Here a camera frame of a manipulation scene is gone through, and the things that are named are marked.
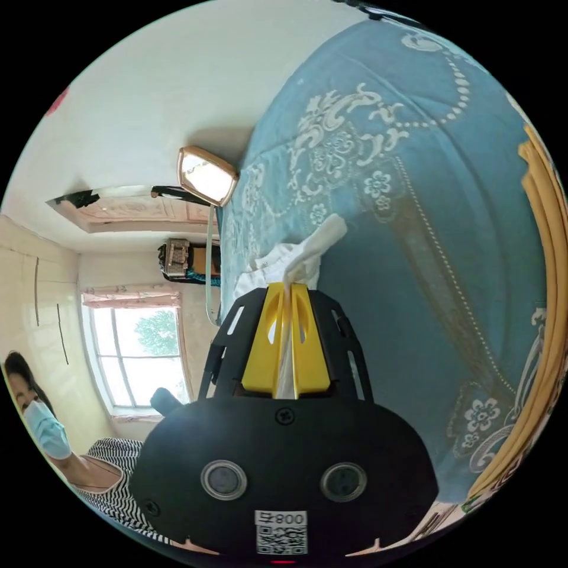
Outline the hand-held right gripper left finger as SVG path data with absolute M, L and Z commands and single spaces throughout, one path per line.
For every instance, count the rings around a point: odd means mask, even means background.
M 285 287 L 271 283 L 260 311 L 241 384 L 254 395 L 276 397 L 285 324 Z

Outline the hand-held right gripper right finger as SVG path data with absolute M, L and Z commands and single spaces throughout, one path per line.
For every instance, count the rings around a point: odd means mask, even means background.
M 319 395 L 330 388 L 317 323 L 306 285 L 291 285 L 291 347 L 296 398 Z

